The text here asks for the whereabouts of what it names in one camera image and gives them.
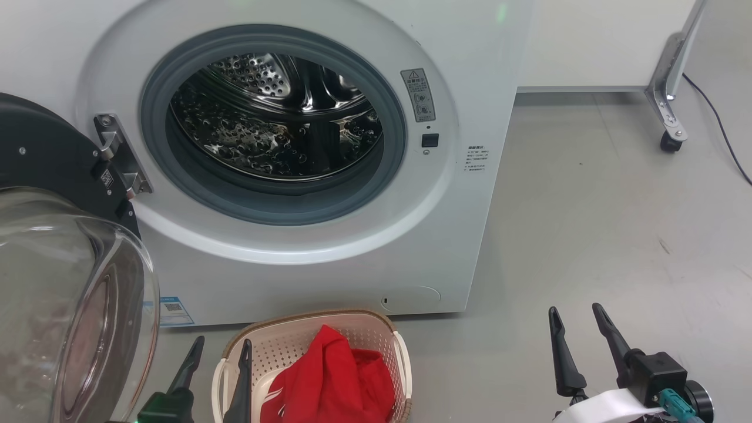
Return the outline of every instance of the teal connector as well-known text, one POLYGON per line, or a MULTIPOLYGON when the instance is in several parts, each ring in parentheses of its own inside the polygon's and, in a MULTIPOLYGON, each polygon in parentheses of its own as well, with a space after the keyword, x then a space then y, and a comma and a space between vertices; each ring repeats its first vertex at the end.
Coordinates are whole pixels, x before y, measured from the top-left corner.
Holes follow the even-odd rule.
POLYGON ((661 391, 658 404, 669 415, 674 416, 679 423, 702 423, 702 420, 695 416, 695 409, 687 404, 673 389, 664 389, 661 391))

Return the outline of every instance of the red cloth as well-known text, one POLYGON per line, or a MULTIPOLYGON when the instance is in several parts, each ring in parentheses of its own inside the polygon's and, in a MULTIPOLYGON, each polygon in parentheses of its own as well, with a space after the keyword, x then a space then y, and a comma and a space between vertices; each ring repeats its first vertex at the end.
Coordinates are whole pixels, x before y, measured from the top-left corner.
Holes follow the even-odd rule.
POLYGON ((393 406, 392 376, 381 353, 350 349, 324 325, 308 351, 274 378, 261 423, 385 423, 393 406))

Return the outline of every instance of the sticker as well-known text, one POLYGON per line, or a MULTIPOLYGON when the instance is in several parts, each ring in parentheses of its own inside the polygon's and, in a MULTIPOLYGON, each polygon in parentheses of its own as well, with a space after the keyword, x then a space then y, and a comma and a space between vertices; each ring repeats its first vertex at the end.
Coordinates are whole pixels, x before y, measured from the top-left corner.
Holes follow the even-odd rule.
POLYGON ((465 156, 465 172, 483 172, 488 162, 488 150, 483 145, 471 145, 465 156))
POLYGON ((113 182, 113 178, 112 178, 112 174, 110 173, 110 169, 105 169, 105 173, 102 173, 102 176, 100 176, 99 179, 102 180, 102 183, 109 190, 110 186, 112 186, 112 182, 113 182))
POLYGON ((400 72, 402 80, 410 94, 410 101, 413 102, 413 112, 415 113, 416 122, 428 122, 436 120, 436 112, 433 108, 433 97, 431 96, 431 87, 428 85, 426 73, 420 69, 408 69, 400 72))
POLYGON ((159 326, 187 326, 194 324, 180 298, 162 297, 159 299, 159 326))

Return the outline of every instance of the door hinge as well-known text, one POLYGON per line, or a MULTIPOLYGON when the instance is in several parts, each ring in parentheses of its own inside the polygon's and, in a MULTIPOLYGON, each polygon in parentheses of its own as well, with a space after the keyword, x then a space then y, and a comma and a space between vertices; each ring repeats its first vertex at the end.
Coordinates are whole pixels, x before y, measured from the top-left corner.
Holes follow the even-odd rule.
POLYGON ((97 114, 94 126, 101 142, 97 145, 99 154, 102 160, 108 160, 114 165, 126 186, 128 199, 140 193, 152 193, 147 176, 138 164, 117 116, 112 113, 97 114))

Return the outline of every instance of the white washing machine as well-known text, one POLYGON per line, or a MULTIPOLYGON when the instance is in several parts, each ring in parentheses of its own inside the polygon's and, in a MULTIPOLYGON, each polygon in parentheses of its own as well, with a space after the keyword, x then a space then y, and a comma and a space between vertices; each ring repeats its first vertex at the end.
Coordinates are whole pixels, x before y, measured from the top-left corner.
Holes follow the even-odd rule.
POLYGON ((92 140, 98 189, 125 185, 162 325, 465 308, 530 0, 0 8, 0 92, 92 140))

